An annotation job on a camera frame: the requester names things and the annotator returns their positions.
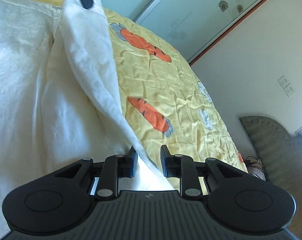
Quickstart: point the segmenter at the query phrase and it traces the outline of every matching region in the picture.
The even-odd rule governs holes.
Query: yellow comforter
[[[61,6],[64,0],[36,0]],[[105,9],[123,115],[161,169],[160,147],[247,171],[210,96],[181,54],[151,31]],[[169,181],[179,189],[179,180]],[[203,192],[205,186],[200,180]]]

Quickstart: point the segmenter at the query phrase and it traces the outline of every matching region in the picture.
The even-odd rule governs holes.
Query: white sheet
[[[172,189],[122,116],[108,23],[94,2],[85,10],[66,0],[61,13],[0,0],[0,238],[12,189],[83,157],[98,162],[133,145],[143,168],[120,188]]]

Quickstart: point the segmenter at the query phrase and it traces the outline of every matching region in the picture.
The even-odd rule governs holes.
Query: wall socket
[[[293,86],[291,84],[287,85],[284,88],[284,90],[285,90],[288,97],[291,97],[295,93],[295,89],[293,88]]]
[[[290,81],[288,80],[288,78],[283,75],[281,78],[278,79],[279,84],[282,86],[282,88],[284,89],[287,85],[290,84]]]

